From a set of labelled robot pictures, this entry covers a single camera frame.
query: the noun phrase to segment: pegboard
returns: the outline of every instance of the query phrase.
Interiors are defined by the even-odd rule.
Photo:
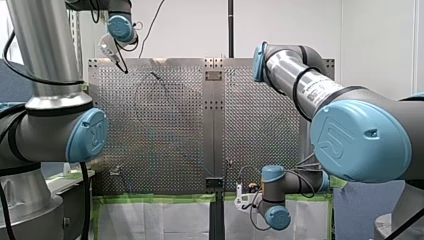
[[[127,60],[123,74],[93,59],[90,95],[110,121],[98,195],[202,193],[204,163],[201,59]]]
[[[293,168],[300,158],[299,115],[292,100],[252,80],[251,59],[225,59],[223,169],[227,190],[235,190],[239,170],[269,164]],[[260,183],[246,169],[243,182]]]
[[[294,167],[303,137],[298,113],[252,80],[251,63],[128,59],[125,75],[109,60],[90,60],[90,95],[110,121],[94,193],[204,193],[208,176],[226,176],[233,190],[242,166]]]

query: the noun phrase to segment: silver robot arm segment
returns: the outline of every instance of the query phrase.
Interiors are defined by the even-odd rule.
[[[59,240],[63,203],[51,196],[40,162],[94,159],[105,145],[108,121],[82,91],[65,3],[7,4],[26,78],[33,81],[33,97],[25,105],[0,104],[0,183],[6,200],[2,202],[7,202],[3,209],[10,216],[9,223],[0,220],[0,238],[8,239],[14,232],[17,239]],[[6,219],[3,209],[0,214]]]
[[[364,87],[343,87],[325,76],[321,56],[305,46],[264,43],[256,49],[253,69],[255,81],[287,95],[311,122],[314,154],[326,172],[364,183],[406,180],[424,189],[423,94],[394,101]],[[304,174],[316,191],[323,190],[319,183],[328,184],[325,172]],[[276,230],[288,226],[283,196],[299,189],[296,177],[282,167],[263,169],[258,211]]]

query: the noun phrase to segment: metal pole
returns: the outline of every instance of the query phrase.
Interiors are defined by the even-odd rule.
[[[228,50],[228,57],[234,58],[234,0],[228,0]]]

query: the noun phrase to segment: green tape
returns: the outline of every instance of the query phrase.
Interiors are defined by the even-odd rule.
[[[224,196],[224,201],[234,201],[236,199],[235,192],[227,192]],[[332,194],[315,194],[313,198],[306,198],[300,194],[286,195],[286,200],[303,201],[303,202],[326,202],[333,199]]]
[[[47,178],[48,181],[56,180],[56,179],[82,179],[82,173],[81,172],[74,172],[74,173],[68,173],[66,176],[62,176],[62,173],[53,175],[49,178]]]
[[[330,187],[343,189],[347,184],[347,181],[340,179],[335,176],[330,176]]]
[[[93,199],[93,210],[91,212],[93,216],[93,227],[94,240],[99,239],[99,218],[100,218],[100,202]]]
[[[94,197],[94,201],[100,204],[124,204],[124,203],[203,203],[214,202],[214,194],[195,195],[155,195],[155,194],[125,194],[119,196]]]

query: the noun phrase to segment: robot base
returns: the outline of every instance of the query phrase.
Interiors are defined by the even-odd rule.
[[[62,240],[63,212],[62,198],[53,197],[47,208],[12,224],[16,239]],[[0,239],[9,239],[5,225],[0,226]]]

